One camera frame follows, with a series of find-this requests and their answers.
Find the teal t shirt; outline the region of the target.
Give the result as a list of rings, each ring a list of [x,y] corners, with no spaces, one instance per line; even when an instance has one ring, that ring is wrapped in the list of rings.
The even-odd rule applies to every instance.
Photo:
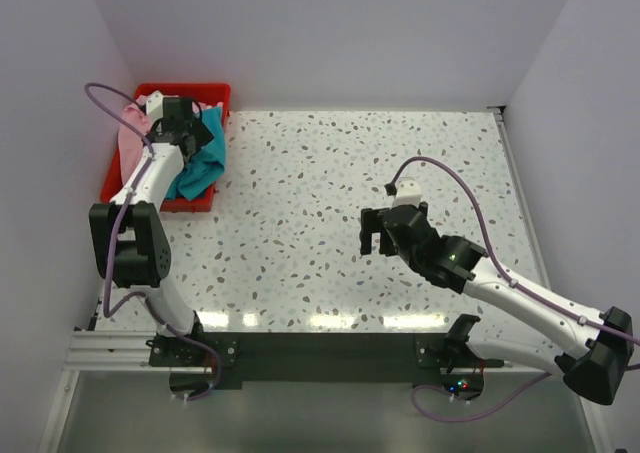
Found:
[[[184,198],[193,201],[220,178],[226,169],[226,142],[223,128],[225,119],[223,104],[203,109],[202,123],[212,133],[213,139],[196,153],[186,167],[176,176],[165,196],[166,200]]]

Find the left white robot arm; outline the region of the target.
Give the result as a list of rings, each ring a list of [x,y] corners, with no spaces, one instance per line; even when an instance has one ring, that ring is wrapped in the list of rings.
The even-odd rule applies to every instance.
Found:
[[[139,298],[158,333],[176,336],[171,351],[185,365],[205,358],[207,341],[193,332],[197,314],[170,279],[172,254],[159,211],[174,179],[213,139],[196,105],[190,98],[150,94],[145,112],[151,128],[138,165],[109,202],[89,211],[96,266],[104,280],[103,316],[110,318],[129,299]]]

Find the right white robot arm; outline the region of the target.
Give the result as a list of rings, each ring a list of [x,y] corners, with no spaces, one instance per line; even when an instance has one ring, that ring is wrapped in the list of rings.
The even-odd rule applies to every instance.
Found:
[[[506,268],[485,248],[460,236],[441,235],[427,219],[427,205],[365,208],[360,213],[360,252],[400,257],[429,284],[492,305],[545,337],[550,347],[495,337],[478,339],[474,322],[459,318],[445,342],[459,366],[500,359],[562,377],[580,397],[613,403],[634,353],[633,321],[624,310],[581,305]]]

